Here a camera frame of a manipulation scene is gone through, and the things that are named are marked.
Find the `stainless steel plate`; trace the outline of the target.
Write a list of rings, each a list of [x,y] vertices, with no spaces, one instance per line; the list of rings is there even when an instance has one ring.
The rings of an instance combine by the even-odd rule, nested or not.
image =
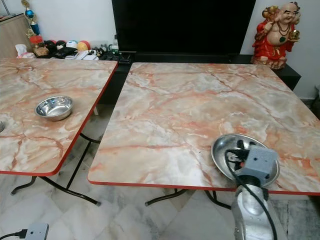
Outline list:
[[[240,169],[240,167],[234,167],[234,163],[226,163],[226,150],[235,149],[238,140],[242,140],[244,142],[245,148],[249,148],[249,145],[267,147],[262,142],[247,135],[220,135],[220,137],[218,137],[211,146],[211,158],[218,170],[231,180],[236,180],[235,176],[237,176],[237,174],[235,171]]]

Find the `marble pattern folding table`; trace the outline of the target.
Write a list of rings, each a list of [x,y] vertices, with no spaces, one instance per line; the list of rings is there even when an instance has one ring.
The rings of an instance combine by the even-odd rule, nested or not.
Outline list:
[[[320,119],[267,66],[135,62],[93,162],[92,186],[234,192],[212,158],[240,134],[275,150],[270,195],[320,196]]]
[[[117,67],[116,61],[2,58],[0,173],[40,178],[99,206],[96,199],[55,183],[51,176],[60,171]],[[73,99],[66,119],[48,121],[35,114],[39,103],[55,96]]]

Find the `red laughing Buddha statue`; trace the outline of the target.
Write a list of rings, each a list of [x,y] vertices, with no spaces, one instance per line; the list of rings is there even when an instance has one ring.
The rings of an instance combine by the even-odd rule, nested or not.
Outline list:
[[[281,70],[287,62],[286,53],[300,40],[300,32],[296,30],[300,7],[295,1],[268,6],[262,11],[262,17],[264,20],[256,27],[250,63]]]

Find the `stainless steel bowl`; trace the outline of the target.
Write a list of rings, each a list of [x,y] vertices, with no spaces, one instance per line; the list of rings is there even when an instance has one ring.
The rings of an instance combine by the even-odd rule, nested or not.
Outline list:
[[[62,121],[73,112],[73,103],[70,96],[53,96],[42,100],[34,111],[46,121]]]

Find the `tissue box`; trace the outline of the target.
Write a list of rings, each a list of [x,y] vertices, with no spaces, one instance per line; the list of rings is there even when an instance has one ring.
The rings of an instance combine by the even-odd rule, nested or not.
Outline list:
[[[17,56],[16,58],[35,58],[33,52],[28,52],[27,46],[24,44],[15,45]]]

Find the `light wood cupboard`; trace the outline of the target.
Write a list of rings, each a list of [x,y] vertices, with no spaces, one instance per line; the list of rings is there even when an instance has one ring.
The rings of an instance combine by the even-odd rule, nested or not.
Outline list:
[[[27,52],[33,51],[27,30],[30,29],[25,14],[13,14],[0,18],[0,58],[16,58],[18,52],[15,45],[26,45]]]

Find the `black flat screen television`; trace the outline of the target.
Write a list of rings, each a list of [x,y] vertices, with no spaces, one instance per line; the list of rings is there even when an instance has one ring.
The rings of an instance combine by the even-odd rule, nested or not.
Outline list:
[[[119,49],[238,54],[256,0],[111,0]]]

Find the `red lidded jar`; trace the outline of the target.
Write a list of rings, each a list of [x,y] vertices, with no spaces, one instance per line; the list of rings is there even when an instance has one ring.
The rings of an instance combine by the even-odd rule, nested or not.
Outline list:
[[[33,35],[29,38],[30,43],[33,45],[33,53],[36,57],[45,57],[49,55],[49,50],[46,48],[46,44],[39,35]]]

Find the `gold blue trophy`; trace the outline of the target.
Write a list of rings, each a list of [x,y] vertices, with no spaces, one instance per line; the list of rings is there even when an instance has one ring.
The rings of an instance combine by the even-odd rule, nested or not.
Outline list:
[[[28,2],[28,0],[20,0],[20,2],[22,3],[22,6],[25,7],[24,14],[25,14],[26,18],[29,20],[29,25],[30,25],[32,32],[34,32],[35,35],[41,34],[41,31],[39,29],[39,25],[36,22],[37,18],[35,16],[35,13],[34,13],[34,11],[32,11],[32,9],[30,9],[30,3]]]

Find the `orange ball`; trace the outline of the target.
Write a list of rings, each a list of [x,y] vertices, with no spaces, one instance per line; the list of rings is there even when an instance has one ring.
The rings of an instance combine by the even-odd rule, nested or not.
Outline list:
[[[88,51],[91,50],[90,43],[88,41],[82,40],[77,43],[78,51]]]

